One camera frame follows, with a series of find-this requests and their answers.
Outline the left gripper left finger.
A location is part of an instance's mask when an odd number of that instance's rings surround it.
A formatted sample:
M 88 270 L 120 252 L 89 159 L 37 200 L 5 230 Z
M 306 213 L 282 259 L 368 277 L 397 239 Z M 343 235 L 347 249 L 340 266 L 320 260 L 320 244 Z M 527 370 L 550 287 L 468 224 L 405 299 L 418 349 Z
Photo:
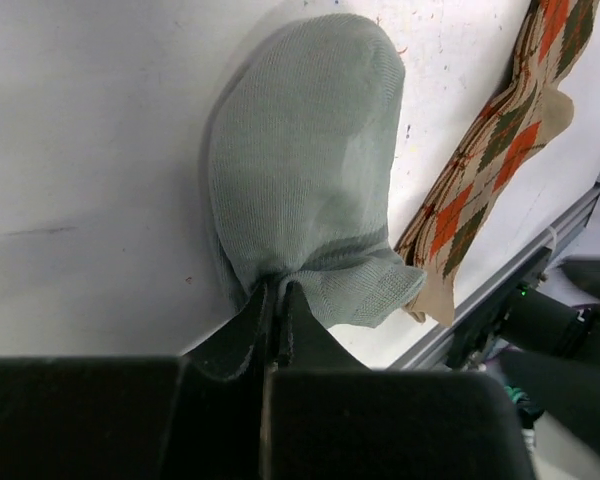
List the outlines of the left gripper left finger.
M 256 479 L 270 335 L 270 293 L 187 354 L 179 403 L 181 479 Z

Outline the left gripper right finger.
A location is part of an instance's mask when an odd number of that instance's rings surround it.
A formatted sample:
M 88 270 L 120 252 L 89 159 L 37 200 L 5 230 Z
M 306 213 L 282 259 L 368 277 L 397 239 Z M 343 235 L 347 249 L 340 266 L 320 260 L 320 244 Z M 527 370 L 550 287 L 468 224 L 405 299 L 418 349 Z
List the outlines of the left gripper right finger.
M 302 287 L 286 287 L 267 374 L 267 476 L 369 479 L 378 440 L 371 372 L 314 318 Z

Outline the grey ankle sock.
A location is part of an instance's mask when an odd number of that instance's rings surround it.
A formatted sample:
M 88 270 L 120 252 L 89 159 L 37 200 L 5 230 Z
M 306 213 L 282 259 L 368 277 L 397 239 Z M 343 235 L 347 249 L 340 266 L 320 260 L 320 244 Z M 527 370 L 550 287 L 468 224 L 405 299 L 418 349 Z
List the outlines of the grey ankle sock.
M 299 284 L 325 327 L 373 328 L 426 276 L 388 241 L 404 85 L 388 35 L 354 14 L 289 24 L 245 62 L 203 155 L 208 231 L 235 309 L 258 284 Z

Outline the aluminium front rail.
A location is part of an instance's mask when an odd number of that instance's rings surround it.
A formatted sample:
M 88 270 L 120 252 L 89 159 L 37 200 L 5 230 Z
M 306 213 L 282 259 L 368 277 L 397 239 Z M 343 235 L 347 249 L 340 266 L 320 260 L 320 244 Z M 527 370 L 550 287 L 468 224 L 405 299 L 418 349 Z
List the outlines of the aluminium front rail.
M 464 300 L 450 327 L 436 326 L 388 366 L 390 370 L 422 370 L 439 365 L 458 368 L 486 347 L 502 309 L 515 297 L 537 288 L 553 260 L 579 235 L 600 197 L 594 183 L 560 217 Z

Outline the argyle beige orange sock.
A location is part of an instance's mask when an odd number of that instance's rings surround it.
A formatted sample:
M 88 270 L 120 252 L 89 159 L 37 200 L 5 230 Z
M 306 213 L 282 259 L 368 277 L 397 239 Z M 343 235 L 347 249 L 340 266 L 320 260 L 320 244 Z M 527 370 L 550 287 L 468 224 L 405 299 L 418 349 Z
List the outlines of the argyle beige orange sock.
M 454 280 L 496 200 L 528 159 L 571 124 L 560 91 L 586 48 L 596 0 L 531 2 L 512 52 L 511 77 L 476 117 L 395 246 L 426 282 L 404 309 L 444 327 L 455 318 Z

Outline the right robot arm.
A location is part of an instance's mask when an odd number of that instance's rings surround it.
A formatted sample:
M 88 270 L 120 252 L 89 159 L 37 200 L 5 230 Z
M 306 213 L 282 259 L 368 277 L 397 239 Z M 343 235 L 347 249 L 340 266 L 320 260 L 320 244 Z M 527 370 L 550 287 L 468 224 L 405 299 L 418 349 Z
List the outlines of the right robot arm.
M 535 440 L 549 413 L 600 456 L 600 257 L 568 257 L 558 267 L 594 304 L 568 306 L 538 291 L 538 263 L 522 267 L 456 328 L 445 364 L 482 369 L 503 385 L 523 431 Z

